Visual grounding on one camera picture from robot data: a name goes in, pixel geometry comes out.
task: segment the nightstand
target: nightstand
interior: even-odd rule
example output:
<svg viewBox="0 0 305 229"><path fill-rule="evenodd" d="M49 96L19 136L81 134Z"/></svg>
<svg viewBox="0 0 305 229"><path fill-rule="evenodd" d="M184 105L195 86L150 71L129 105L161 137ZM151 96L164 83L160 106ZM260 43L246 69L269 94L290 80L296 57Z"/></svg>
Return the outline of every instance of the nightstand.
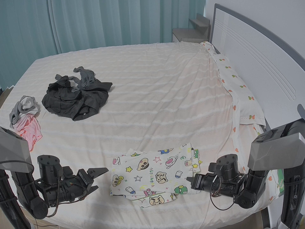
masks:
<svg viewBox="0 0 305 229"><path fill-rule="evenodd" d="M194 25L195 29L187 28L173 28L173 42L196 42L201 43L208 41L208 30L210 20L201 14L197 13L196 19L189 19Z"/></svg>

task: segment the white wall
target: white wall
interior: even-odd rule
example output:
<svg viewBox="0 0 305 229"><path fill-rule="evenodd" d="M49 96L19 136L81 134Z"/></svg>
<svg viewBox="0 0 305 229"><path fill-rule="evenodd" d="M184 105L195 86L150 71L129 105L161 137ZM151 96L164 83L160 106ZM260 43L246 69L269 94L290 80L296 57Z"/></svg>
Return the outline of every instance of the white wall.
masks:
<svg viewBox="0 0 305 229"><path fill-rule="evenodd" d="M305 0L206 0L204 16L211 24L215 3L266 27L305 58Z"/></svg>

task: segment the pink clothing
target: pink clothing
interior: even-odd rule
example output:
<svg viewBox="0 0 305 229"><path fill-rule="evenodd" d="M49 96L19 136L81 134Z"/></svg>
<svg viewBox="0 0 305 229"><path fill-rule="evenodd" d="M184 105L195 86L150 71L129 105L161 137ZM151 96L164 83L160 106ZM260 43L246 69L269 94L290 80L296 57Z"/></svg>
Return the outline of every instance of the pink clothing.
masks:
<svg viewBox="0 0 305 229"><path fill-rule="evenodd" d="M33 150L34 144L42 138L40 125L33 114L22 116L13 127L16 131L20 132L20 135L25 140L27 140L30 151Z"/></svg>

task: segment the mattress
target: mattress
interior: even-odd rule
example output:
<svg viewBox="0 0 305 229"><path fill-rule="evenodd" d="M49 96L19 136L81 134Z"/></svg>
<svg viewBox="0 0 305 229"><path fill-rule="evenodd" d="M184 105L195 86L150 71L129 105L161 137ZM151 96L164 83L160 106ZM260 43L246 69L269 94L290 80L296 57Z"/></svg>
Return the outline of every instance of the mattress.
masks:
<svg viewBox="0 0 305 229"><path fill-rule="evenodd" d="M79 66L93 70L101 82L113 83L106 104L99 114L80 121L49 113L41 104L48 84L55 82L56 74L80 77L73 72ZM70 166L76 173L81 168L111 168L112 159L130 148L150 152L190 142L199 149L201 173L206 173L210 162L235 151L232 97L219 81L216 63L200 44L116 46L38 59L0 109L2 127L9 128L9 113L23 95L34 96L41 109L37 120L43 137L31 152L35 179L39 178L36 158L42 154L57 156L62 166ZM257 136L253 127L240 127L240 154L246 161ZM84 201L60 205L57 214L46 220L71 229L218 228L243 220L277 196L274 177L248 210L233 205L219 211L203 191L140 208L123 197L110 196L110 175L96 178L94 185L99 189ZM232 203L227 197L213 200L220 208Z"/></svg>

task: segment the curtain fold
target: curtain fold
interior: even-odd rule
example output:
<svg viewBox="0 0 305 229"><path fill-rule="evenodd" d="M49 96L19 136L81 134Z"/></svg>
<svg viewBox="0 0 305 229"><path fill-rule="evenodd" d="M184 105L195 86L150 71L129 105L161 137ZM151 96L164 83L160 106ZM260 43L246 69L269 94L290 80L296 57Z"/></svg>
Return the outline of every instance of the curtain fold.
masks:
<svg viewBox="0 0 305 229"><path fill-rule="evenodd" d="M205 0L0 0L0 85L38 58L115 45L171 42Z"/></svg>

